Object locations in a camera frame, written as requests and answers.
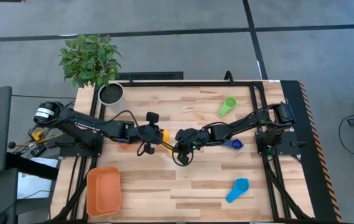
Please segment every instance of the plant pot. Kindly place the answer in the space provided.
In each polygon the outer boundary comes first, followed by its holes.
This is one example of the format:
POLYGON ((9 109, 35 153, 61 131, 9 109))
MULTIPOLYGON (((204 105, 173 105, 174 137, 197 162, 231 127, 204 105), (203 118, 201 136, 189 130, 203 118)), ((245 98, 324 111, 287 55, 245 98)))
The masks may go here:
POLYGON ((109 86, 101 87, 98 92, 98 99, 114 113, 119 113, 126 109, 124 88, 119 83, 110 82, 109 86))

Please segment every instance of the orange plastic bin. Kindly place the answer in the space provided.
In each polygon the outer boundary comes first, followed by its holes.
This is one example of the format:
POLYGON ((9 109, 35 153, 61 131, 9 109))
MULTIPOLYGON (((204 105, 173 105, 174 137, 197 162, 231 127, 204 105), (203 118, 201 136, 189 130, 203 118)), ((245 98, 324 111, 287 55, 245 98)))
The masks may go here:
POLYGON ((120 172, 114 166, 99 167, 87 175, 87 214, 100 217, 121 207, 120 172))

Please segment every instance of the blue object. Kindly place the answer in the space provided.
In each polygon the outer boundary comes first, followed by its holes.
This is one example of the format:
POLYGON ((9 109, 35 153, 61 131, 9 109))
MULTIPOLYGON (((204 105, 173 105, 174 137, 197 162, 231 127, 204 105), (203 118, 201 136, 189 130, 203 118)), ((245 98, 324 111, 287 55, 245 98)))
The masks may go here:
POLYGON ((229 140, 222 145, 231 147, 232 149, 241 149, 243 147, 243 143, 239 139, 229 140))
POLYGON ((247 178, 237 179, 232 191, 226 196, 225 200, 232 203, 241 194, 245 193, 249 189, 249 180, 247 178))

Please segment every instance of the wooden table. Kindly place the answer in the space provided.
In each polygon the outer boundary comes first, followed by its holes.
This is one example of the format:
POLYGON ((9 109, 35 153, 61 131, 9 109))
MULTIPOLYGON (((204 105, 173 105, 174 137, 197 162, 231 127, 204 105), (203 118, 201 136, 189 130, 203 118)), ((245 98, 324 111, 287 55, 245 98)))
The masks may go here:
MULTIPOLYGON (((302 164, 292 156, 279 156, 286 190, 309 216, 316 215, 317 218, 324 220, 341 220, 318 134, 313 125, 309 105, 306 106, 307 97, 304 87, 299 82, 279 81, 263 81, 263 86, 267 104, 280 103, 288 98, 297 120, 294 126, 297 138, 299 141, 309 141, 302 150, 305 151, 302 152, 302 164)), ((89 114, 93 93, 94 89, 90 87, 79 89, 75 110, 89 114)), ((174 137, 179 129, 200 129, 203 125, 215 121, 230 123, 253 111, 250 90, 246 86, 126 86, 125 98, 128 109, 134 113, 139 124, 147 123, 145 117, 148 111, 160 114, 159 126, 170 131, 171 144, 175 143, 174 137), (218 118, 217 111, 227 96, 236 97, 238 105, 224 118, 218 118)), ((98 117, 99 107, 98 102, 96 117, 98 117)), ((113 116, 112 111, 106 110, 105 120, 113 116)), ((128 114, 118 119, 132 120, 128 114)), ((145 154, 137 157, 136 151, 139 145, 122 147, 106 139, 97 167, 116 166, 120 170, 122 206, 114 215, 90 217, 88 221, 272 220, 263 162, 257 153, 254 132, 255 130, 252 129, 235 136, 245 145, 240 150, 222 146, 202 148, 195 153, 193 162, 187 167, 175 165, 171 154, 160 146, 156 147, 156 153, 153 155, 145 154), (248 192, 233 203, 226 202, 225 197, 234 181, 242 177, 249 179, 248 192)), ((60 165, 51 205, 53 217, 67 201, 74 160, 74 157, 65 158, 60 165)), ((74 177, 72 192, 77 175, 74 177)), ((276 189, 275 194, 279 216, 283 217, 281 198, 276 189)), ((82 217, 84 201, 85 192, 80 199, 78 218, 82 217)))

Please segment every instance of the concrete floor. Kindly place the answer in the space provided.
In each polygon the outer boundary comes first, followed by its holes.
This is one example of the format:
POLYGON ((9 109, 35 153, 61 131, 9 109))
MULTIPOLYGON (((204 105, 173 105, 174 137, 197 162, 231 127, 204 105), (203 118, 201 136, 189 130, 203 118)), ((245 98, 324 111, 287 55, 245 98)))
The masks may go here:
MULTIPOLYGON (((354 24, 354 0, 249 0, 256 27, 354 24)), ((0 3, 0 37, 248 27, 240 0, 28 0, 0 3)), ((354 29, 258 32, 269 79, 302 80, 320 133, 343 221, 354 222, 354 156, 338 141, 338 124, 354 114, 354 29)), ((259 79, 250 33, 113 39, 122 72, 183 71, 185 79, 259 79)), ((63 40, 0 42, 0 86, 14 94, 71 96, 58 50, 63 40)), ((46 99, 12 98, 10 141, 24 141, 46 99)), ((342 128, 354 151, 354 128, 342 128)), ((48 210, 23 216, 41 222, 48 210)))

